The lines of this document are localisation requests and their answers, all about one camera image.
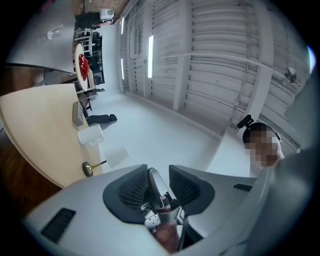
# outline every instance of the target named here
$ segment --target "fluorescent light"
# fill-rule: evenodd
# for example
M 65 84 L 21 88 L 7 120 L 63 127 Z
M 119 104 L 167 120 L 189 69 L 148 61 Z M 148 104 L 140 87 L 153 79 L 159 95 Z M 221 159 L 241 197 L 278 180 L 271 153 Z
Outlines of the fluorescent light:
M 121 35 L 124 33 L 124 23 L 125 23 L 125 17 L 122 18 Z
M 309 52 L 309 71 L 311 73 L 316 65 L 316 56 L 309 46 L 308 46 L 308 52 Z
M 122 80 L 125 79 L 125 74 L 124 74 L 124 59 L 121 59 L 121 72 L 122 72 Z
M 152 69 L 154 62 L 154 36 L 149 37 L 149 52 L 148 52 L 148 78 L 152 78 Z

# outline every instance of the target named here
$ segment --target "round white table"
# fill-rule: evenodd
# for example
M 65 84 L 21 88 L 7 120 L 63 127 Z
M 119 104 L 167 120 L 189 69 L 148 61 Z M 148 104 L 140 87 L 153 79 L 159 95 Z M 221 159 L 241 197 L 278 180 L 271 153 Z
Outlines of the round white table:
M 79 85 L 85 92 L 88 91 L 88 77 L 84 80 L 81 75 L 80 65 L 79 65 L 79 55 L 84 54 L 84 49 L 80 43 L 77 44 L 74 51 L 74 65 L 75 73 L 78 78 Z

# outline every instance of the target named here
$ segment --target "dark hair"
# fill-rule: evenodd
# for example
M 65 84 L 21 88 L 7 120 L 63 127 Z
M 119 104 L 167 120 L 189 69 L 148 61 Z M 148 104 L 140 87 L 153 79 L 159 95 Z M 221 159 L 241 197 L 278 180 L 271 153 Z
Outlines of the dark hair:
M 244 144 L 247 144 L 250 142 L 250 133 L 251 132 L 261 132 L 261 131 L 271 131 L 275 135 L 277 135 L 272 128 L 262 122 L 255 122 L 250 124 L 245 130 L 242 135 L 242 141 Z

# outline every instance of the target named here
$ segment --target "white wall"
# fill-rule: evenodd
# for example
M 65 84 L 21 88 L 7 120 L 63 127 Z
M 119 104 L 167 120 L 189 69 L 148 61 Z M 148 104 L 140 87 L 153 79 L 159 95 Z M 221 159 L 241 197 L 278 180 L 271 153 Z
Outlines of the white wall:
M 102 36 L 102 66 L 104 83 L 97 85 L 97 89 L 105 89 L 95 97 L 98 101 L 104 101 L 105 96 L 120 93 L 119 58 L 118 58 L 118 24 L 105 25 L 97 28 Z
M 125 147 L 129 158 L 114 169 L 147 164 L 156 168 L 169 186 L 169 165 L 205 170 L 218 142 L 167 110 L 129 93 L 92 101 L 89 115 L 115 114 L 116 123 L 103 130 L 100 153 Z M 103 172 L 112 169 L 103 165 Z
M 235 129 L 227 128 L 206 171 L 229 176 L 250 176 L 250 156 L 242 140 L 236 136 Z

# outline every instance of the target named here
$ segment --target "light wood tabletop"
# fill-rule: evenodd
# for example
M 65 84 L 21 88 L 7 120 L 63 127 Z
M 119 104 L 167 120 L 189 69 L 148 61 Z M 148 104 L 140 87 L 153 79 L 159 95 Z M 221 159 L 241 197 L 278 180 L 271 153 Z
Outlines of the light wood tabletop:
M 82 45 L 78 43 L 74 51 L 74 67 L 75 67 L 76 78 L 78 78 L 80 87 L 82 88 L 82 90 L 86 92 L 88 90 L 88 77 L 85 80 L 82 78 L 80 65 L 79 65 L 80 54 L 84 54 L 84 49 Z
M 43 176 L 61 188 L 87 179 L 82 163 L 99 163 L 98 145 L 81 145 L 72 121 L 78 101 L 74 84 L 55 84 L 19 90 L 0 97 L 5 131 L 22 156 Z M 101 166 L 94 175 L 102 174 Z

